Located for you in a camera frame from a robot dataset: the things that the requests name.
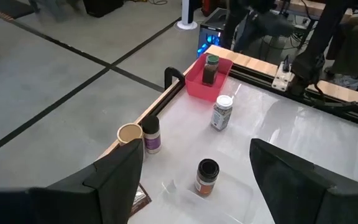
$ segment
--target desk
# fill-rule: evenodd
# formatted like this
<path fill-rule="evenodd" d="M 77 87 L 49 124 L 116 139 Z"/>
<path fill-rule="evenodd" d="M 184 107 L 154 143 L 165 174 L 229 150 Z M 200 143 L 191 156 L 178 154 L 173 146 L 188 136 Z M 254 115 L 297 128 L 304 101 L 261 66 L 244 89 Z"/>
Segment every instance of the desk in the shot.
<path fill-rule="evenodd" d="M 298 49 L 302 48 L 303 44 L 306 41 L 306 38 L 309 36 L 309 33 L 312 30 L 315 22 L 319 20 L 321 14 L 323 13 L 324 7 L 326 6 L 324 3 L 319 3 L 319 2 L 313 2 L 313 1 L 307 1 L 307 0 L 304 0 L 304 2 L 306 3 L 306 5 L 308 7 L 309 16 L 312 18 L 312 20 L 310 20 L 308 27 L 306 28 L 306 32 L 301 39 Z M 283 3 L 284 2 L 281 0 L 276 1 L 276 4 L 277 4 L 276 10 L 280 10 L 281 7 L 283 6 Z M 308 17 L 308 15 L 306 13 L 306 7 L 301 0 L 291 0 L 290 6 L 288 7 L 287 12 L 289 14 L 293 14 L 296 16 Z M 353 15 L 352 10 L 347 9 L 343 18 L 342 18 L 342 21 L 346 22 L 347 20 L 350 19 L 350 17 L 352 15 Z"/>
<path fill-rule="evenodd" d="M 269 75 L 277 69 L 220 47 L 207 52 Z M 146 158 L 140 180 L 153 201 L 129 223 L 272 223 L 249 162 L 252 138 L 358 180 L 358 125 L 229 77 L 221 93 L 234 97 L 232 117 L 229 126 L 217 132 L 209 125 L 213 104 L 178 86 L 170 86 L 136 120 L 166 102 L 157 113 L 162 149 Z M 358 99 L 352 90 L 333 93 Z M 116 146 L 114 142 L 104 154 Z M 193 193 L 192 182 L 197 163 L 205 157 L 216 160 L 221 172 L 212 194 L 201 198 Z"/>

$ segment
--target spice jar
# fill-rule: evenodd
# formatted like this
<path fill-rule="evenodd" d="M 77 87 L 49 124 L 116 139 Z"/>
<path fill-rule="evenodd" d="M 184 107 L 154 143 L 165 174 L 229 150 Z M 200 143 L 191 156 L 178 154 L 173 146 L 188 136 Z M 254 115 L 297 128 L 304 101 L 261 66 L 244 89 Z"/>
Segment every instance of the spice jar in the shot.
<path fill-rule="evenodd" d="M 218 178 L 219 165 L 212 159 L 203 159 L 198 164 L 195 187 L 202 195 L 209 195 Z"/>
<path fill-rule="evenodd" d="M 223 130 L 229 123 L 231 111 L 233 110 L 233 99 L 227 95 L 220 95 L 216 99 L 212 113 L 211 125 L 218 131 Z"/>
<path fill-rule="evenodd" d="M 203 84 L 212 86 L 216 79 L 216 72 L 218 70 L 219 57 L 216 55 L 208 55 L 205 60 L 203 71 Z"/>
<path fill-rule="evenodd" d="M 150 154 L 158 153 L 161 149 L 160 120 L 157 116 L 149 115 L 142 120 L 144 143 Z"/>

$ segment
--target person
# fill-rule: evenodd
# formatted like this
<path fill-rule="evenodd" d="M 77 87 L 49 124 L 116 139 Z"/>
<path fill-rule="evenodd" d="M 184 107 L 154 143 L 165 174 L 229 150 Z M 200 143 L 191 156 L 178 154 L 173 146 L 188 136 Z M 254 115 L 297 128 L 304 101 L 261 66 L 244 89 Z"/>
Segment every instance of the person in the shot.
<path fill-rule="evenodd" d="M 335 60 L 332 67 L 325 69 L 328 75 L 341 74 L 333 83 L 351 89 L 358 87 L 358 17 L 341 24 L 333 35 L 326 56 Z"/>

